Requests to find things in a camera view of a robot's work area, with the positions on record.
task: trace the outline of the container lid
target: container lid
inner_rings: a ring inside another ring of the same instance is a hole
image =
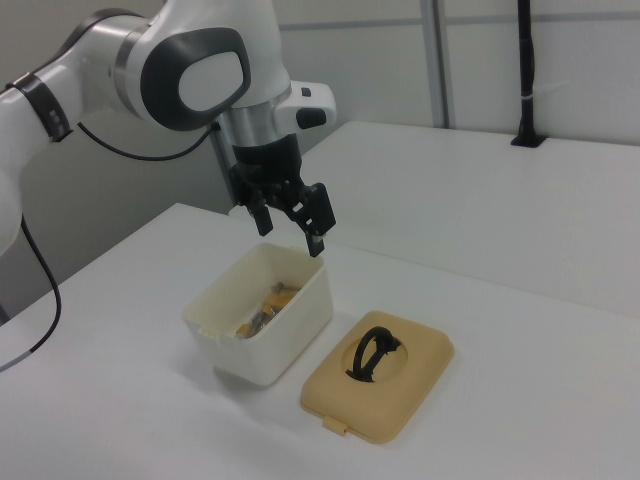
[[[305,383],[302,407],[338,434],[388,442],[420,406],[453,354],[441,331],[370,312]]]

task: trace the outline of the white wall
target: white wall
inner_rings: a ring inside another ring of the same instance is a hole
[[[285,65],[295,80],[326,83],[335,126],[300,135],[307,151],[350,120],[434,126],[437,64],[428,65],[420,0],[274,0]]]
[[[162,1],[0,0],[0,81],[42,64],[83,18],[107,7],[149,16]],[[124,115],[103,114],[86,123],[114,145],[148,155],[177,152],[200,135],[159,130]],[[111,154],[78,131],[29,165],[21,185],[25,218],[62,281],[176,202],[228,211],[217,165],[208,142],[186,158],[149,164]],[[0,258],[0,303],[14,315],[47,290],[20,239]]]
[[[451,125],[515,133],[517,2],[441,0]],[[536,128],[640,145],[640,2],[532,0]]]

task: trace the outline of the lid handle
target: lid handle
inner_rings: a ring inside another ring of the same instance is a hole
[[[362,357],[371,340],[376,341],[376,352],[363,367]],[[394,338],[389,330],[384,327],[373,327],[360,340],[353,357],[353,370],[347,370],[347,375],[359,382],[373,383],[373,370],[378,366],[382,357],[389,352],[395,352],[400,345],[400,341]]]

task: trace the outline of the black ring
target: black ring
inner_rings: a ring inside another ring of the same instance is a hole
[[[69,120],[60,102],[49,87],[33,73],[27,73],[15,82],[9,83],[7,88],[16,88],[27,97],[54,142],[62,141],[71,133]]]
[[[362,357],[371,340],[376,341],[376,353],[371,356],[363,367]],[[347,370],[347,375],[359,382],[373,383],[374,368],[378,366],[384,355],[389,352],[395,352],[400,345],[400,341],[394,338],[389,330],[384,327],[373,327],[360,340],[356,354],[353,357],[353,370]]]

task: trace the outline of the white countertop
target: white countertop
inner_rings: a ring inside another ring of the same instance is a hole
[[[303,179],[327,186],[334,243],[640,318],[640,147],[511,140],[352,122]]]
[[[640,322],[328,243],[336,313],[271,387],[212,373],[182,308],[261,239],[177,205],[62,285],[58,330],[0,375],[7,479],[640,478]],[[268,241],[304,246],[301,234]],[[366,312],[441,329],[456,356],[391,443],[339,437],[304,381]],[[49,326],[0,327],[0,363]]]

